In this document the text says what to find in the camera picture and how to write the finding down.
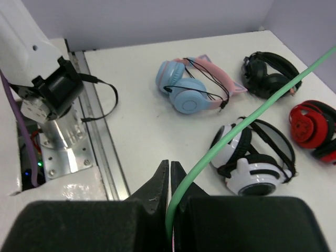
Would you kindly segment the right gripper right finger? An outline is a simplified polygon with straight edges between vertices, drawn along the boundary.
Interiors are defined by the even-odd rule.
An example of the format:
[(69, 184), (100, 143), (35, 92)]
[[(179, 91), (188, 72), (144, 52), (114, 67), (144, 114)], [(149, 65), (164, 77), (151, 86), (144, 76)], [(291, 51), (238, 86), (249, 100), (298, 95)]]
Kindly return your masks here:
[(192, 183), (173, 225), (173, 251), (330, 251), (313, 211), (296, 197), (210, 196)]

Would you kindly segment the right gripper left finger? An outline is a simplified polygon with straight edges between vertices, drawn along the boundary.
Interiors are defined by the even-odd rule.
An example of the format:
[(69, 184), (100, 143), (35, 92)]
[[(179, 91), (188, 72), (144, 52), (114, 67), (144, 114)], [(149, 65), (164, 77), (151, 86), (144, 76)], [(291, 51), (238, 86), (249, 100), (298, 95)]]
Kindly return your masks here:
[(169, 162), (123, 201), (37, 201), (16, 218), (2, 251), (167, 251)]

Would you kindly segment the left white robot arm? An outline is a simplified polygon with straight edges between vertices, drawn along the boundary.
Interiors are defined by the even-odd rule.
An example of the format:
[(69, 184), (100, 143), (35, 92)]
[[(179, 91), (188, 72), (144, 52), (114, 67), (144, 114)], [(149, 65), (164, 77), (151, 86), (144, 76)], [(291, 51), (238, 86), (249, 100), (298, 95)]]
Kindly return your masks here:
[(1, 72), (22, 98), (22, 114), (40, 124), (62, 117), (83, 90), (22, 1), (1, 1)]

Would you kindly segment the white black headphones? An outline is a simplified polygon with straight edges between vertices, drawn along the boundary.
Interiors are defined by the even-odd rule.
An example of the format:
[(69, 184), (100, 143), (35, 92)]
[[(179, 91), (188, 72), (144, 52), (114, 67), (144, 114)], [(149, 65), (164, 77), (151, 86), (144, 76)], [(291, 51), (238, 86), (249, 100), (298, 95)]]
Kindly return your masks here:
[[(252, 145), (257, 134), (279, 156), (282, 164)], [(256, 119), (230, 140), (210, 165), (224, 179), (226, 187), (238, 196), (267, 196), (297, 174), (296, 155), (289, 140), (272, 124)]]

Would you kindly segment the pink cat ear headphones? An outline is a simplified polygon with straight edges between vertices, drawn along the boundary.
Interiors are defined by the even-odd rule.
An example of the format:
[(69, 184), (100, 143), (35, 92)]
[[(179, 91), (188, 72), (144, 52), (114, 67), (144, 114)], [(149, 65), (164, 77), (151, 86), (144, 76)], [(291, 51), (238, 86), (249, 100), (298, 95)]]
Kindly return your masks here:
[[(205, 85), (194, 78), (189, 68), (195, 68), (224, 92), (219, 96), (206, 90)], [(230, 76), (211, 62), (206, 55), (187, 57), (162, 62), (155, 78), (161, 92), (169, 96), (174, 108), (183, 114), (193, 114), (202, 110), (223, 109), (232, 95), (247, 92), (247, 89), (234, 82)]]

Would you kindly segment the red headphones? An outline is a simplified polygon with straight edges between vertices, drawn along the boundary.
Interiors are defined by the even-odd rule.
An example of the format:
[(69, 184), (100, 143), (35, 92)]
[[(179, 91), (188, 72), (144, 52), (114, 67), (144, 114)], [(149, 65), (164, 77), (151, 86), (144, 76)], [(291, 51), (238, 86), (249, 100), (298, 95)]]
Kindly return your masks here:
[(303, 149), (323, 162), (335, 164), (335, 109), (321, 101), (306, 100), (289, 113), (290, 134)]

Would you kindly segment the metal table rail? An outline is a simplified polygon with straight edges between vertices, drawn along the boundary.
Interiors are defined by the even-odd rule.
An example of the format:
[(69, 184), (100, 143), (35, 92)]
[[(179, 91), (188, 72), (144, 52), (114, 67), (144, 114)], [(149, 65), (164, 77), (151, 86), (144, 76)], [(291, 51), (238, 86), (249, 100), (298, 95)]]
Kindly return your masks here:
[[(80, 118), (97, 118), (103, 116), (102, 105), (97, 88), (105, 87), (108, 93), (113, 90), (102, 83), (84, 83), (84, 90), (75, 101), (75, 108)], [(89, 150), (93, 157), (88, 160), (89, 168), (62, 177), (62, 184), (68, 185), (75, 200), (124, 200), (130, 191), (119, 162), (117, 150), (108, 128), (107, 119), (84, 124), (89, 137)]]

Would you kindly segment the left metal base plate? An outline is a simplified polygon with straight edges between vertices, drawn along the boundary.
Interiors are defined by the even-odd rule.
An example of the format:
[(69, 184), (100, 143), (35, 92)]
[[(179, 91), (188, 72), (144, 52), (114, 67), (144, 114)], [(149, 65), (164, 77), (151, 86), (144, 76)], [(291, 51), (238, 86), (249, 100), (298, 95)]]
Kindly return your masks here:
[(41, 129), (41, 156), (47, 182), (94, 165), (88, 134), (73, 107), (62, 117), (38, 126)]

